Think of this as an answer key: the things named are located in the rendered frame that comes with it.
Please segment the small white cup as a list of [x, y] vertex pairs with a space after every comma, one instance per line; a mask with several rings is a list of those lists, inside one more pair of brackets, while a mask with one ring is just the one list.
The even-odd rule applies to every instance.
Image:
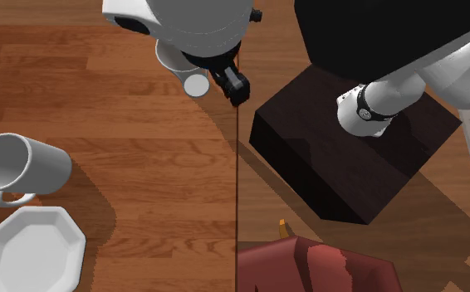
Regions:
[[179, 79], [188, 96], [199, 98], [208, 93], [208, 71], [189, 62], [178, 48], [157, 40], [155, 55], [159, 63]]

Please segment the dark robot stand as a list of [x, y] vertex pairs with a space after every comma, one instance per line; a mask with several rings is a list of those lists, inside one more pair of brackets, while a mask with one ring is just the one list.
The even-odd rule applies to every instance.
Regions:
[[336, 117], [355, 85], [308, 66], [256, 110], [249, 142], [319, 218], [369, 224], [461, 121], [423, 95], [380, 137], [356, 137]]

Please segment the small orange curved object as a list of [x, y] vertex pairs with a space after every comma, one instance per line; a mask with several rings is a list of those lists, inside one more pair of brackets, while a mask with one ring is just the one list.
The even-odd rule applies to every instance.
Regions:
[[279, 221], [278, 231], [281, 239], [295, 235], [294, 231], [291, 229], [285, 219], [281, 219]]

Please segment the white octagonal plate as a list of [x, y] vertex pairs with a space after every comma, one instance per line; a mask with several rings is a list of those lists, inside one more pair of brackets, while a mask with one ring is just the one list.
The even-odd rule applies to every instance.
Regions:
[[0, 223], [0, 292], [73, 292], [86, 236], [62, 207], [21, 207]]

